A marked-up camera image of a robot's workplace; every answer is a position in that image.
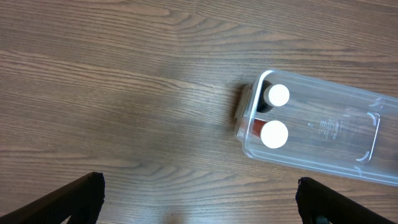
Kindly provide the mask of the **dark bottle with white cap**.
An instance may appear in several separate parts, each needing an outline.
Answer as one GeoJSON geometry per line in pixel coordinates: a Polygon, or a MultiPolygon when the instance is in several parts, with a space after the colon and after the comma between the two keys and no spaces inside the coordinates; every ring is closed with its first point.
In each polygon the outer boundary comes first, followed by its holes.
{"type": "Polygon", "coordinates": [[[272,84],[265,80],[262,83],[257,112],[266,113],[273,107],[284,106],[290,98],[289,89],[282,84],[272,84]]]}

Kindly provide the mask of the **orange tube with white cap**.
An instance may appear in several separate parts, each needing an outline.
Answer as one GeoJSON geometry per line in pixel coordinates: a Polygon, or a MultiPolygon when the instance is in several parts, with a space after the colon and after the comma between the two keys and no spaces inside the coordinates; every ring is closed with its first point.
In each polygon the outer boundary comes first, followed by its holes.
{"type": "Polygon", "coordinates": [[[287,142],[289,131],[286,125],[278,120],[255,119],[252,126],[252,135],[259,138],[266,147],[277,149],[287,142]]]}

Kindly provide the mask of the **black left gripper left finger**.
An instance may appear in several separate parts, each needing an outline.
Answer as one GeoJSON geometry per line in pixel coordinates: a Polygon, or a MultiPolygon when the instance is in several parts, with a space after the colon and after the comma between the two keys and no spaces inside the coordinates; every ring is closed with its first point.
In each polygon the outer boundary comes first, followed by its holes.
{"type": "Polygon", "coordinates": [[[104,204],[105,181],[100,172],[79,179],[1,217],[1,223],[90,223],[104,204]]]}

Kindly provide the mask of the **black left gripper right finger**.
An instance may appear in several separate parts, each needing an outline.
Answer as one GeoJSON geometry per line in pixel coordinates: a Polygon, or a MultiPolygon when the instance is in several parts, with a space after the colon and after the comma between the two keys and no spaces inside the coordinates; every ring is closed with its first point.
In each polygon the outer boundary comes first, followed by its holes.
{"type": "Polygon", "coordinates": [[[394,224],[310,177],[298,180],[295,200],[303,224],[394,224]]]}

